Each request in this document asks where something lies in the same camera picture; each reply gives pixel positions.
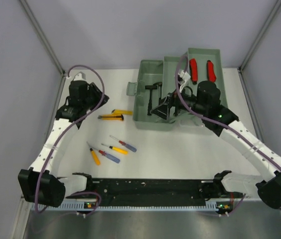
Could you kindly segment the green plastic toolbox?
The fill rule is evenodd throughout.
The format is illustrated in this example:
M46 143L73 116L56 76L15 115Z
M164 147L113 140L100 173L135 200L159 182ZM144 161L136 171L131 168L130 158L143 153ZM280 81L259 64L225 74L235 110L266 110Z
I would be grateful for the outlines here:
M129 82L126 89L126 94L135 98L137 129L170 131L176 123L204 127L179 97L196 113L228 106L220 50L189 48L186 55L186 60L166 56L141 61L137 81Z

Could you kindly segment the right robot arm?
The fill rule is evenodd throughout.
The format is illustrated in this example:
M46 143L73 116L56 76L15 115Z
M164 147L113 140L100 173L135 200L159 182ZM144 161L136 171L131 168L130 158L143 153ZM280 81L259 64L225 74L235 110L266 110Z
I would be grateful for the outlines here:
M260 173L259 176L226 173L213 184L213 191L225 197L231 191L257 194L270 208L281 209L281 156L257 139L231 110L220 103L221 92L210 81L197 86L196 95L179 88L167 94L151 113L168 120L171 108L175 114L186 110L199 117L205 127L239 151Z

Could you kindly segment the black rubber mallet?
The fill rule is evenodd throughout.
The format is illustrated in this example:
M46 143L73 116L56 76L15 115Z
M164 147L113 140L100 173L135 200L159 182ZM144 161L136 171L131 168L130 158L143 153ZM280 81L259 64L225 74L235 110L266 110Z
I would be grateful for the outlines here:
M153 90L156 90L158 87L157 85L146 85L145 89L150 91L149 95L149 102L148 102L148 109L147 109L147 116L151 116L151 110L152 110L152 93Z

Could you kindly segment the steel claw hammer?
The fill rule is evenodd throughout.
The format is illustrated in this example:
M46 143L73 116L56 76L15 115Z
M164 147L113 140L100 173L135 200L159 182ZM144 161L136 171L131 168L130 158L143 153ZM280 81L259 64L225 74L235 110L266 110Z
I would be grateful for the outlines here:
M162 99L162 82L157 82L155 85L157 85L158 91L159 91L159 98L158 98L158 103L161 102Z

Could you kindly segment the red black pliers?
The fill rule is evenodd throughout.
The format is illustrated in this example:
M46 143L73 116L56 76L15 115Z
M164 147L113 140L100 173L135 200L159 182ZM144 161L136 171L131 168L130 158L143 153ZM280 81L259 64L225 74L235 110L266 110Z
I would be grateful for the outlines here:
M197 61L192 58L189 61L190 66L190 72L191 72L191 81L194 85L198 82L198 67L197 67Z

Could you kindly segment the orange utility knife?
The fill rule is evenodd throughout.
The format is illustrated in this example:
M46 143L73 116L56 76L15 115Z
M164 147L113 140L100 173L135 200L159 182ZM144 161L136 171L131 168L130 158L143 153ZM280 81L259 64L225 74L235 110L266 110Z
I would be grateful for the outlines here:
M100 115L97 118L100 119L100 120L119 120L119 121L124 121L124 116L122 114Z

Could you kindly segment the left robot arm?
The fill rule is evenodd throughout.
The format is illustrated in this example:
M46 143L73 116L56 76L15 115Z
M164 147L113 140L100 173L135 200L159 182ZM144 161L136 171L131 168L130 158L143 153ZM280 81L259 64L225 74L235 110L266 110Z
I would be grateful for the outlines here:
M85 173L59 176L59 165L73 136L79 130L83 116L96 106L107 103L109 97L95 83L74 80L69 95L57 110L52 131L41 152L28 169L22 169L18 181L26 201L58 207L63 200L78 192L82 197L93 194L94 186Z

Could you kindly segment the yellow utility knife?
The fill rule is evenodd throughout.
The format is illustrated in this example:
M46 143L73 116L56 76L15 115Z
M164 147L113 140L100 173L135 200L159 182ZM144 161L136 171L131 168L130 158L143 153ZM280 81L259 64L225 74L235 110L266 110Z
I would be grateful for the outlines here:
M111 112L112 114L121 114L121 115L129 115L129 116L132 116L133 115L133 111L127 111L127 110L113 110Z

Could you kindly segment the yellow black screwdriver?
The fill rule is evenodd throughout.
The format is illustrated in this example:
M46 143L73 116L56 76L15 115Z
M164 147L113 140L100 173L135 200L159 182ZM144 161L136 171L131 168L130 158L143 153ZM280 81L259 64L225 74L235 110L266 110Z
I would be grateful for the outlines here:
M124 149L121 149L119 147L115 147L115 146L112 146L112 145L107 145L107 144L104 144L104 143L102 143L102 145L107 147L107 148L110 148L111 150L116 151L118 153L121 153L121 154L124 154L124 155L128 154L128 151L126 151Z

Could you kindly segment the yellow handle screwdriver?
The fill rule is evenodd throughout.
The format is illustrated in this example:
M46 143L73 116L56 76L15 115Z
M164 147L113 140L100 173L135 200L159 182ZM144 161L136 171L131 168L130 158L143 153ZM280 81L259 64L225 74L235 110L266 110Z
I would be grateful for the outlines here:
M88 145L88 148L89 148L89 150L90 150L91 156L92 156L92 158L93 158L95 164L96 164L97 166L100 166L100 160L99 160L98 156L96 155L94 149L89 145L88 142L87 142L87 145Z

